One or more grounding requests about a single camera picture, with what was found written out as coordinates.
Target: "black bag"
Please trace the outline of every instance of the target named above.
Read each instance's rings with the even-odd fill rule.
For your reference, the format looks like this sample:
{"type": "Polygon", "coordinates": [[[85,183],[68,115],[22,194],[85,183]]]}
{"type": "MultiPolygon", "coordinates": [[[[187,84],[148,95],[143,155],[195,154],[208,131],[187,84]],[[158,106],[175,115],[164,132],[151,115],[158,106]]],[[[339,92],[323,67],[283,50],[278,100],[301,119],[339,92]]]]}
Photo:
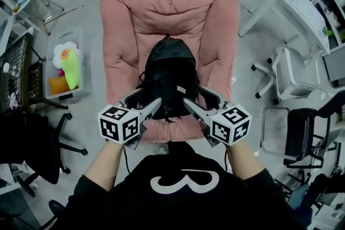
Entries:
{"type": "Polygon", "coordinates": [[[183,98],[195,100],[198,95],[199,80],[195,58],[181,39],[166,37],[153,47],[146,65],[145,80],[137,88],[144,88],[140,103],[146,105],[162,98],[159,110],[153,119],[166,119],[188,115],[183,98]]]}

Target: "desk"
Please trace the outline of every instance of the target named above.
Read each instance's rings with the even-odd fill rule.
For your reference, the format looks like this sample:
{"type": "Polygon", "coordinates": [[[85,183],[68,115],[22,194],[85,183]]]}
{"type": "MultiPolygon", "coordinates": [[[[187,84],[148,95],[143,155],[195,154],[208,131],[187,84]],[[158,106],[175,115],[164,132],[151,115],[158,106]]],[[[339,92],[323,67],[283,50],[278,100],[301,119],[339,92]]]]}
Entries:
{"type": "MultiPolygon", "coordinates": [[[[249,9],[253,12],[253,17],[240,29],[239,36],[242,37],[250,28],[270,9],[274,8],[277,1],[280,1],[288,10],[296,17],[296,19],[312,34],[318,49],[312,51],[305,56],[306,59],[314,59],[315,69],[320,83],[319,69],[316,61],[316,56],[321,52],[330,53],[328,38],[323,33],[323,28],[326,27],[326,22],[323,16],[319,13],[317,8],[309,0],[260,0],[258,5],[249,9]]],[[[288,44],[292,42],[298,35],[286,40],[288,44]]]]}

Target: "cable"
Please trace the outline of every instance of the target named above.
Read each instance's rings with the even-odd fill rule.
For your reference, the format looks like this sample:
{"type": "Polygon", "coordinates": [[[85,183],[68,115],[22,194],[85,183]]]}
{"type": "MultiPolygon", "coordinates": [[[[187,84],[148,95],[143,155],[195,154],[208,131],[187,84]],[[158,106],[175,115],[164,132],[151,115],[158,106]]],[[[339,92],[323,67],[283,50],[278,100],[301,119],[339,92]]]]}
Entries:
{"type": "Polygon", "coordinates": [[[125,160],[126,160],[127,171],[128,171],[128,174],[130,174],[130,170],[129,170],[129,167],[128,167],[128,159],[127,159],[127,154],[126,154],[126,148],[125,147],[123,147],[123,152],[125,153],[125,160]]]}
{"type": "Polygon", "coordinates": [[[225,172],[227,172],[226,149],[225,149],[225,155],[224,155],[224,163],[225,163],[225,172]]]}

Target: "table leg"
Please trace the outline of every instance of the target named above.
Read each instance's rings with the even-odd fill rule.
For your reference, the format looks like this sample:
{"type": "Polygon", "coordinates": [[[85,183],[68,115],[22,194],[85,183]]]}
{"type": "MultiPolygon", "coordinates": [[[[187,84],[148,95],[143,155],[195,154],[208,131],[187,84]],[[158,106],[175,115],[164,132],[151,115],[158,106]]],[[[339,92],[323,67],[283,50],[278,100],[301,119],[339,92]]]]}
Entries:
{"type": "Polygon", "coordinates": [[[238,35],[244,36],[246,32],[275,4],[277,0],[263,0],[263,5],[258,8],[253,17],[242,27],[238,35]]]}
{"type": "Polygon", "coordinates": [[[315,62],[316,80],[318,82],[318,85],[320,85],[321,80],[320,80],[320,72],[319,72],[319,63],[317,59],[314,59],[314,62],[315,62]]]}
{"type": "Polygon", "coordinates": [[[298,34],[295,34],[292,37],[290,37],[289,39],[285,39],[284,42],[285,42],[285,44],[290,44],[291,42],[293,42],[298,37],[299,37],[298,34]]]}
{"type": "Polygon", "coordinates": [[[47,35],[49,35],[49,33],[47,33],[43,28],[37,26],[34,22],[29,20],[23,13],[18,14],[18,16],[20,16],[26,23],[28,23],[30,26],[32,26],[37,31],[43,32],[43,33],[46,33],[47,35]]]}
{"type": "Polygon", "coordinates": [[[249,13],[255,12],[255,10],[257,9],[257,7],[260,7],[260,6],[263,4],[263,1],[264,1],[264,0],[258,0],[258,1],[256,2],[256,4],[248,10],[248,12],[249,12],[249,13]]]}

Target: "clear plastic box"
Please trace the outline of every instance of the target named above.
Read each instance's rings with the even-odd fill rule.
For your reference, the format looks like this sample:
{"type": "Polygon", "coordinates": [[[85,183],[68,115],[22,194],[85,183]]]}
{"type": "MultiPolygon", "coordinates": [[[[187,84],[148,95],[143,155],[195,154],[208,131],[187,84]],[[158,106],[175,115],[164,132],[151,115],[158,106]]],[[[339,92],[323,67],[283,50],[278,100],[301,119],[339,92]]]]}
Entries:
{"type": "Polygon", "coordinates": [[[74,97],[76,95],[83,95],[92,91],[91,79],[91,51],[86,49],[86,45],[82,41],[82,28],[76,27],[64,33],[52,37],[48,42],[46,63],[45,63],[45,96],[47,99],[59,98],[60,100],[74,97]],[[72,41],[77,44],[80,54],[79,66],[79,84],[78,88],[63,92],[60,94],[52,95],[48,79],[58,77],[58,69],[53,65],[54,48],[58,44],[64,44],[67,41],[72,41]]]}

